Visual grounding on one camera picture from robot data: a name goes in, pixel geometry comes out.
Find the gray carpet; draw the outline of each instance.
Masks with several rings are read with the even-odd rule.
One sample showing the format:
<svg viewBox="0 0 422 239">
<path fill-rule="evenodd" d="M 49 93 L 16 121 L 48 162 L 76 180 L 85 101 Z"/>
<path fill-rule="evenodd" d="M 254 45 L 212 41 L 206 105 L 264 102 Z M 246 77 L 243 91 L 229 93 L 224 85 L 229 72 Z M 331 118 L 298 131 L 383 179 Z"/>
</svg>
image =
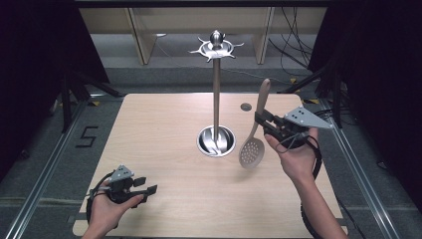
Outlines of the gray carpet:
<svg viewBox="0 0 422 239">
<path fill-rule="evenodd" d="M 106 69 L 106 71 L 111 81 L 110 85 L 124 93 L 212 91 L 211 69 L 194 69 L 194 71 L 180 68 Z M 307 73 L 301 70 L 294 71 L 296 74 Z M 283 70 L 274 69 L 242 70 L 242 72 L 278 79 L 279 81 L 272 80 L 272 94 L 288 87 L 292 77 Z M 226 71 L 222 71 L 221 78 L 221 90 L 228 93 L 256 92 L 263 81 L 250 75 Z M 316 85 L 306 86 L 298 92 L 298 95 L 303 99 L 314 99 Z M 90 91 L 102 93 L 93 88 L 90 88 Z M 76 238 L 72 233 L 73 219 L 85 198 L 91 176 L 96 169 L 121 105 L 121 101 L 109 97 L 98 98 L 96 101 L 100 101 L 97 107 L 86 107 L 83 111 L 23 238 Z M 312 112 L 321 110 L 320 105 L 306 105 L 306 107 Z M 342 119 L 353 122 L 350 116 L 344 115 Z M 54 149 L 62 130 L 62 120 L 61 109 L 58 108 L 52 117 L 46 119 L 32 143 L 28 145 L 31 156 L 17 161 L 1 182 L 0 237 L 5 236 L 10 223 L 25 197 L 30 193 Z M 77 145 L 88 143 L 86 139 L 81 139 L 87 126 L 98 127 L 87 131 L 87 134 L 95 136 L 96 140 L 92 147 L 77 147 Z M 370 139 L 365 136 L 364 130 L 359 125 L 344 123 L 343 131 L 402 238 L 421 238 L 422 215 L 414 207 L 396 178 L 377 166 L 376 149 L 371 147 Z M 345 204 L 366 238 L 382 238 L 382 233 L 332 132 L 321 130 L 319 143 L 336 195 Z M 344 210 L 342 212 L 348 226 L 349 238 L 361 238 L 351 219 Z"/>
</svg>

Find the black strap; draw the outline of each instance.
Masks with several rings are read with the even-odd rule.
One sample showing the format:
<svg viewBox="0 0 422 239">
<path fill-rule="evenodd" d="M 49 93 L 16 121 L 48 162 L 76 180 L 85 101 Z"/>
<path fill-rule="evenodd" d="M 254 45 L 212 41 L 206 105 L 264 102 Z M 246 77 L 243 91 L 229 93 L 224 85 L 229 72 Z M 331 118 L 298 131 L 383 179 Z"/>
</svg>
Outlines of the black strap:
<svg viewBox="0 0 422 239">
<path fill-rule="evenodd" d="M 316 143 L 316 146 L 313 145 L 309 141 L 310 138 Z M 317 175 L 319 174 L 319 170 L 322 165 L 322 154 L 320 153 L 320 150 L 319 150 L 319 144 L 317 142 L 317 139 L 310 135 L 308 135 L 305 138 L 305 142 L 314 151 L 314 154 L 316 156 L 316 164 L 314 166 L 313 176 L 314 176 L 314 179 L 317 179 Z M 302 204 L 301 204 L 301 214 L 302 214 L 302 219 L 304 220 L 304 224 L 307 227 L 308 231 L 311 233 L 311 235 L 315 239 L 322 239 L 322 237 L 317 234 L 317 232 L 314 230 L 313 226 L 311 225 L 310 221 L 308 220 L 307 214 L 305 213 L 305 210 Z"/>
</svg>

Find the person's right hand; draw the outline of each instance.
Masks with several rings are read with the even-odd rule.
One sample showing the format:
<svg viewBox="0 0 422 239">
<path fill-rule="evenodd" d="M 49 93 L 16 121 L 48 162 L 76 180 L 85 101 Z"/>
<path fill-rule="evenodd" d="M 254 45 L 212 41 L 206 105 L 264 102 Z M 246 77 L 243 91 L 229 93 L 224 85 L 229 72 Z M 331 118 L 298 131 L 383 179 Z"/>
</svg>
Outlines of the person's right hand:
<svg viewBox="0 0 422 239">
<path fill-rule="evenodd" d="M 310 128 L 310 136 L 317 140 L 317 128 Z M 316 156 L 310 146 L 304 144 L 298 148 L 287 150 L 273 136 L 265 134 L 265 139 L 270 147 L 277 152 L 282 163 L 283 170 L 292 182 L 298 180 L 314 180 L 313 170 Z M 309 141 L 317 146 L 317 143 L 309 138 Z"/>
</svg>

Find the metal pole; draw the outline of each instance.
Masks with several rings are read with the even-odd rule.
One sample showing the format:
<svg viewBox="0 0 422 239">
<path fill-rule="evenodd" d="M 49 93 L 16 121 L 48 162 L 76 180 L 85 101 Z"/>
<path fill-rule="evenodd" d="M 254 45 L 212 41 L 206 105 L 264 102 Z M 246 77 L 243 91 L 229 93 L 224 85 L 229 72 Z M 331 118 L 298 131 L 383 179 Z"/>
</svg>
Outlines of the metal pole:
<svg viewBox="0 0 422 239">
<path fill-rule="evenodd" d="M 219 128 L 219 113 L 220 113 L 220 58 L 213 59 L 214 68 L 214 81 L 213 81 L 213 92 L 214 92 L 214 141 L 218 140 L 218 128 Z"/>
</svg>

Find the stand base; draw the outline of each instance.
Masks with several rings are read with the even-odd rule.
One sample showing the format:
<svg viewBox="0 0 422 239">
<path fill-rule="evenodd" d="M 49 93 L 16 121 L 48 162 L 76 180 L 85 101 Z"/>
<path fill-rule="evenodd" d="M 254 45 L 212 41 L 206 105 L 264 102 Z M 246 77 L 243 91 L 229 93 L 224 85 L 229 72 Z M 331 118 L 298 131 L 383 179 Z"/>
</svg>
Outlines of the stand base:
<svg viewBox="0 0 422 239">
<path fill-rule="evenodd" d="M 218 127 L 217 140 L 214 139 L 214 125 L 207 126 L 198 135 L 199 150 L 207 156 L 224 156 L 229 154 L 236 144 L 235 135 L 226 127 Z"/>
</svg>

